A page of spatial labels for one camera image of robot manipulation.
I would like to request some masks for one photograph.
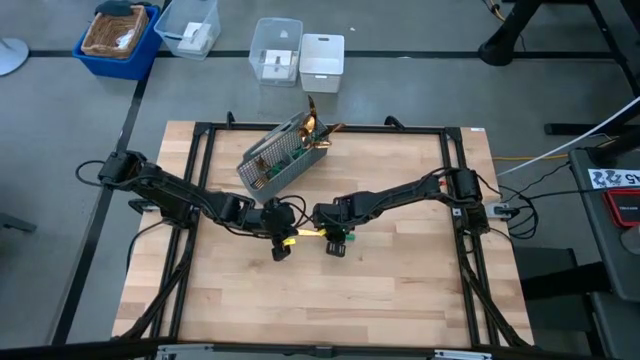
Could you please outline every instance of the blue bin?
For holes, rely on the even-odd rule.
[[[149,71],[151,64],[153,64],[153,59],[155,59],[162,43],[162,38],[153,31],[153,26],[160,17],[160,9],[155,6],[145,6],[145,10],[149,17],[149,24],[144,29],[144,33],[138,40],[138,45],[133,49],[128,59],[111,59],[85,55],[81,50],[81,46],[84,37],[87,35],[86,31],[73,48],[73,57],[80,59],[94,75],[142,80]]]

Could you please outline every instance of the wooden table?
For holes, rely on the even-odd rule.
[[[157,161],[166,171],[183,175],[193,127],[193,122],[167,124]],[[244,150],[264,134],[217,131],[207,189],[246,194],[235,168]],[[497,187],[484,130],[465,128],[462,134],[468,166]],[[313,206],[414,181],[442,164],[434,135],[336,133],[332,141],[328,155],[281,195],[301,195]],[[498,198],[484,187],[483,194],[487,201]],[[469,347],[450,216],[443,204],[418,202],[357,227],[345,258],[326,255],[323,238],[299,237],[293,254],[278,263],[271,259],[269,241],[231,235],[201,218],[179,339]],[[159,214],[146,214],[140,227],[157,221]],[[507,231],[500,221],[491,226]],[[157,294],[169,237],[170,228],[160,226],[139,238],[114,335],[128,330]],[[492,232],[482,236],[482,243],[493,300],[520,336],[533,343],[510,242]],[[172,308],[173,298],[161,334],[168,333]],[[477,299],[475,308],[481,339],[488,343]]]

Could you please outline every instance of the gray wire basket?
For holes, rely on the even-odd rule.
[[[268,133],[258,141],[243,157],[237,171],[242,183],[249,194],[260,203],[276,196],[282,189],[327,154],[327,149],[302,149],[302,139],[298,135],[298,128],[306,118],[305,113],[298,113],[288,121]],[[316,132],[322,133],[327,127],[316,119]],[[278,172],[265,182],[265,171],[257,164],[261,157],[272,170]]]

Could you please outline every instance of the concrete floor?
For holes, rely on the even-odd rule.
[[[71,50],[100,2],[5,0],[0,34],[35,50]],[[637,33],[619,4],[598,4],[632,67],[640,68]],[[219,6],[223,31],[214,50],[247,50],[257,19],[266,16],[300,19],[305,32],[343,34],[348,50],[475,51],[499,26],[480,1],[468,0],[220,0]],[[543,6],[524,34],[529,51],[607,50],[584,6]],[[38,225],[32,235],[1,231],[0,347],[49,341],[97,195],[73,170],[113,149],[135,87],[96,78],[72,58],[31,58],[0,78],[0,211]],[[223,121],[231,110],[238,121],[282,121],[304,110],[304,96],[299,84],[258,86],[244,58],[158,59],[129,149],[154,159],[169,120]],[[612,61],[521,60],[493,68],[479,60],[380,58],[348,58],[340,93],[314,96],[328,123],[379,124],[392,114],[410,125],[485,127],[500,156],[540,154],[569,140],[545,136],[544,123],[596,123],[631,98]],[[496,163],[498,170],[513,165]],[[501,181],[521,188],[557,165],[541,163]],[[573,188],[564,171],[533,192]],[[126,249],[139,224],[129,198],[113,198],[72,342],[110,336]],[[536,237],[516,245],[571,247],[580,263],[598,259],[577,196],[540,200],[539,211]],[[557,339],[536,333],[543,347]]]

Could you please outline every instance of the woven basket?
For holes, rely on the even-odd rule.
[[[87,35],[82,41],[82,52],[86,55],[127,59],[136,48],[140,36],[149,23],[144,6],[131,6],[133,14],[129,16],[110,16],[98,13]],[[133,29],[134,33],[125,48],[118,48],[116,40]]]

